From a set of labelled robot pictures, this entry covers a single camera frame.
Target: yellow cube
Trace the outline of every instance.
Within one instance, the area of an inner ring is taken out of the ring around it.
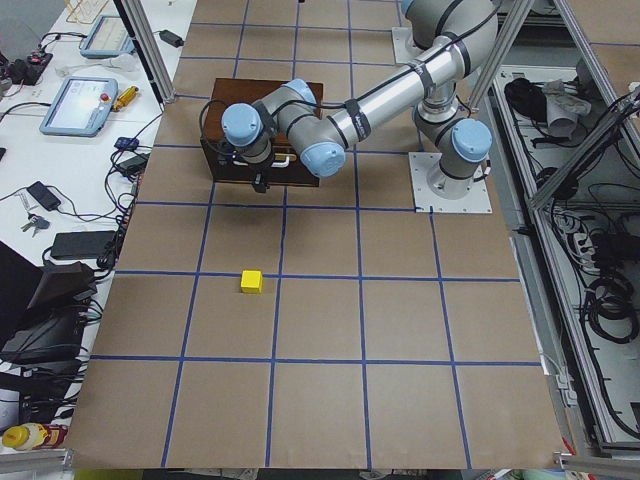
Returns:
[[[262,272],[260,270],[243,270],[240,289],[242,293],[262,293]]]

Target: blue joint cap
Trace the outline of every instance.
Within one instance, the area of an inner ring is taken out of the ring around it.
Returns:
[[[300,155],[302,163],[316,177],[330,177],[340,170],[346,161],[344,148],[334,142],[316,143]]]
[[[493,138],[487,126],[472,118],[456,123],[451,134],[453,148],[469,163],[480,163],[487,157]]]
[[[413,5],[413,2],[414,0],[402,0],[402,6],[400,8],[402,9],[402,14],[405,17],[407,16],[407,11],[411,8],[411,5]]]
[[[222,130],[235,147],[251,145],[262,131],[262,121],[257,110],[246,103],[236,103],[222,114]]]
[[[307,85],[307,82],[305,82],[301,78],[294,78],[290,82],[285,83],[284,86],[289,87],[291,90],[295,91],[302,97],[305,102],[317,103],[316,96],[309,88],[309,85]]]

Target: yellow screwdriver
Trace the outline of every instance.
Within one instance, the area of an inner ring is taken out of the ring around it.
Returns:
[[[116,99],[115,103],[113,104],[112,110],[114,112],[118,112],[122,107],[126,107],[127,105],[129,105],[129,103],[131,103],[131,100],[136,98],[136,95],[138,94],[138,90],[140,89],[135,85],[127,88]]]

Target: bottle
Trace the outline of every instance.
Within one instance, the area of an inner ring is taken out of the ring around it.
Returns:
[[[24,423],[7,429],[2,435],[2,445],[14,450],[57,448],[67,435],[66,425]]]

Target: white mounting plate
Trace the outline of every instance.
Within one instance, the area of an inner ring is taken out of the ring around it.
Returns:
[[[427,185],[427,172],[441,156],[440,153],[409,152],[416,212],[429,213],[433,210],[434,213],[492,213],[484,180],[473,183],[469,193],[460,200],[448,200],[431,191]]]
[[[407,43],[408,40],[412,38],[410,28],[393,27],[391,29],[391,38],[393,39],[393,55],[398,65],[410,62],[424,51],[418,47],[411,49],[407,47],[407,45],[413,45],[413,41]]]

